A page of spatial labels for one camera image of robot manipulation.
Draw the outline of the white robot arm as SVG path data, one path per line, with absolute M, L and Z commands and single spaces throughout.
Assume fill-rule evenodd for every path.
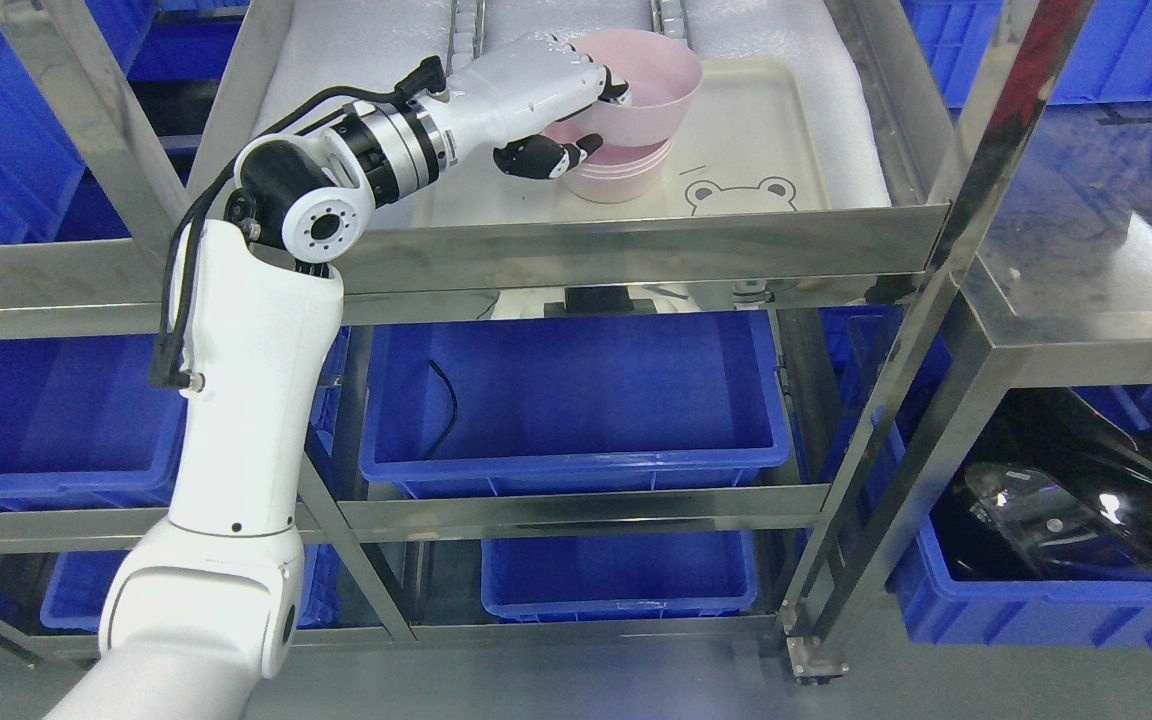
M 325 88 L 223 165 L 180 219 L 150 381 L 185 397 L 164 520 L 119 566 L 100 655 L 51 719 L 238 719 L 300 617 L 300 464 L 343 313 L 332 262 L 444 169 L 429 56 L 389 91 Z

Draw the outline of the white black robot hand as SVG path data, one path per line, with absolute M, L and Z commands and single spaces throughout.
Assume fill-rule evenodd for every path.
M 506 176 L 550 181 L 602 147 L 599 132 L 553 141 L 545 128 L 593 108 L 626 105 L 626 79 L 556 37 L 530 33 L 452 70 L 422 106 L 442 137 L 445 168 L 488 151 Z

